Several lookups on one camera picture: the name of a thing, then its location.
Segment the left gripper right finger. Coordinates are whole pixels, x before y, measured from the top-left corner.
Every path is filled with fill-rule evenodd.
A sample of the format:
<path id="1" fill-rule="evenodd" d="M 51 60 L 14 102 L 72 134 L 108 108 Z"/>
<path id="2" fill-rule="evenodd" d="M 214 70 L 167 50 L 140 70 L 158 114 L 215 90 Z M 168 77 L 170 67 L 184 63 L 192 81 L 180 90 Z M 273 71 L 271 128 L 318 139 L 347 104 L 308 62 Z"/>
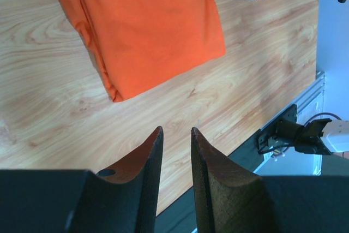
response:
<path id="1" fill-rule="evenodd" d="M 259 176 L 191 131 L 198 232 L 348 232 L 348 177 Z"/>

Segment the orange t shirt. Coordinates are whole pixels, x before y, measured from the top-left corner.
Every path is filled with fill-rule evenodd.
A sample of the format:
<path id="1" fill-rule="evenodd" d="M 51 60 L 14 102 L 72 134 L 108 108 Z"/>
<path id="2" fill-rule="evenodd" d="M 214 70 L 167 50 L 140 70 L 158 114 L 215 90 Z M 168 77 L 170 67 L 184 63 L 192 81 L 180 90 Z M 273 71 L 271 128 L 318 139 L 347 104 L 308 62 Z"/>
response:
<path id="1" fill-rule="evenodd" d="M 59 0 L 121 102 L 226 52 L 215 0 Z"/>

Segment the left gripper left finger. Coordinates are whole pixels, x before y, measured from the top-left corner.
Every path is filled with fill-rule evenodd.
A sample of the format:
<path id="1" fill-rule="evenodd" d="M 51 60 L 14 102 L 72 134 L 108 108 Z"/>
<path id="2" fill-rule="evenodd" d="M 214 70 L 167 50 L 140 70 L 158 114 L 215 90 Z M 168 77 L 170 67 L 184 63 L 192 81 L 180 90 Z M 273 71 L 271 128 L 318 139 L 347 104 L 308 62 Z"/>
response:
<path id="1" fill-rule="evenodd" d="M 1 232 L 153 232 L 164 133 L 90 170 L 1 170 Z"/>

